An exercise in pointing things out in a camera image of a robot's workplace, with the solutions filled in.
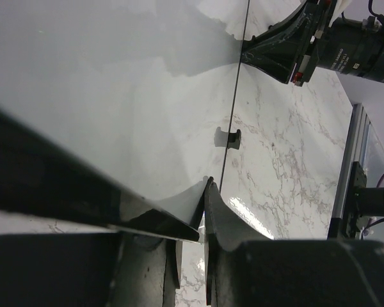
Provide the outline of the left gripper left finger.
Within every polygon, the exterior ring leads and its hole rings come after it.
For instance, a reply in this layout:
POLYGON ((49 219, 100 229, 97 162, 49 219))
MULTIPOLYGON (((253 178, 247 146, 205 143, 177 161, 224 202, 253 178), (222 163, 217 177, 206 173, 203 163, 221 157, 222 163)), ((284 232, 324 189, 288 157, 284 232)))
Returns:
POLYGON ((0 235, 0 306, 173 306, 181 253, 125 233, 0 235))

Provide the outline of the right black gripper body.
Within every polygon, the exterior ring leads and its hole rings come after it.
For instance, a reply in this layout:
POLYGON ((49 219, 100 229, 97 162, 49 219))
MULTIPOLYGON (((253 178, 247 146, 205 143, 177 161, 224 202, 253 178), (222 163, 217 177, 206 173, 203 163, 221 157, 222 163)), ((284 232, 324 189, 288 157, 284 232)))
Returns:
POLYGON ((331 1, 303 1, 286 19, 245 40, 241 62, 281 83, 302 86, 317 67, 331 19, 331 1))

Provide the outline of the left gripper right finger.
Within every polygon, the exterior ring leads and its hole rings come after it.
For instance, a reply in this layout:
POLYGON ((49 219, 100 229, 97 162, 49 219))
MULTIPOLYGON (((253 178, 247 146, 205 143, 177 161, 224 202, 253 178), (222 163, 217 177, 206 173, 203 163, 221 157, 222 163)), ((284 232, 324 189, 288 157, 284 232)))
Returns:
POLYGON ((384 306, 384 243, 271 240, 204 190, 210 306, 384 306))

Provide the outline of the black framed whiteboard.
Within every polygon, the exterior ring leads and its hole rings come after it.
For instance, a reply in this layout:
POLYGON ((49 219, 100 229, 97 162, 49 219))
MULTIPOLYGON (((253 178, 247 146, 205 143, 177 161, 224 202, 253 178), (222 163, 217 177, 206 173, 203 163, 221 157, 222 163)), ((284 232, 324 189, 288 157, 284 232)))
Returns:
POLYGON ((0 110, 182 221, 220 179, 247 1, 0 1, 0 110))

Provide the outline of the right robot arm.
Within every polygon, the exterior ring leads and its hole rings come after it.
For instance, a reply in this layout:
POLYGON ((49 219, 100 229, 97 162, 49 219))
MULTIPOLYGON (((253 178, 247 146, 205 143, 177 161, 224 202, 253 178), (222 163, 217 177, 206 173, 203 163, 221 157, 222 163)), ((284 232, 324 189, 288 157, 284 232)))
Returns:
POLYGON ((384 84, 384 15, 349 20, 338 1, 303 1, 290 16, 245 40, 241 62, 303 86, 316 68, 384 84))

